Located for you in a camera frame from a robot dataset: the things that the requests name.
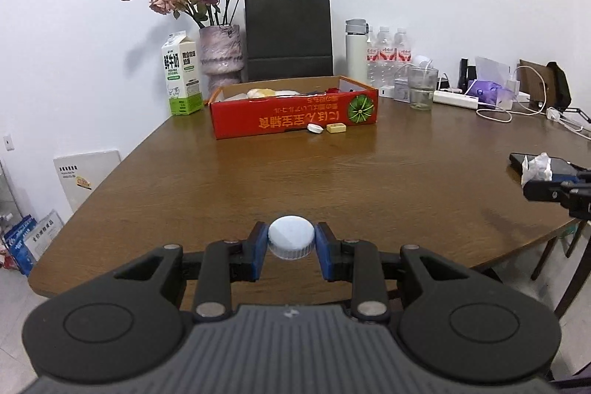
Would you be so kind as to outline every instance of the black phone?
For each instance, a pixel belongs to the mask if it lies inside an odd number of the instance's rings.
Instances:
[[[525,156],[527,156],[528,160],[531,160],[535,158],[537,154],[519,154],[517,152],[512,152],[509,155],[511,167],[515,169],[519,175],[523,174],[522,164]],[[561,158],[550,158],[550,168],[552,169],[552,174],[572,177],[577,177],[577,174],[581,171],[581,168],[578,166]]]

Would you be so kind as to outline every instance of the open box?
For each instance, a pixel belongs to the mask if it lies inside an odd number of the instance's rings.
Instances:
[[[302,94],[339,88],[341,92],[225,100],[255,88]],[[305,129],[310,123],[372,124],[378,115],[378,90],[344,76],[262,80],[220,87],[209,105],[216,138],[224,139]]]

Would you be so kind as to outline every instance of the milk carton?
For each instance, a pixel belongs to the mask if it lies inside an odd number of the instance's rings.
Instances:
[[[195,43],[184,30],[171,34],[162,46],[172,114],[191,114],[203,108],[196,51]]]

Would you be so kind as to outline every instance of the white thermos bottle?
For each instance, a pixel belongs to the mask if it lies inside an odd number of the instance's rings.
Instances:
[[[345,21],[345,52],[347,55],[347,77],[367,83],[367,40],[369,26],[365,19]]]

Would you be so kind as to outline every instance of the red and white bottle label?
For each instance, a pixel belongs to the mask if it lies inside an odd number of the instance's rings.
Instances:
[[[400,49],[398,51],[398,60],[403,62],[410,62],[411,51],[410,49]]]
[[[377,61],[379,57],[378,48],[368,48],[368,61]]]
[[[379,58],[382,61],[395,61],[396,48],[383,47],[379,50]]]

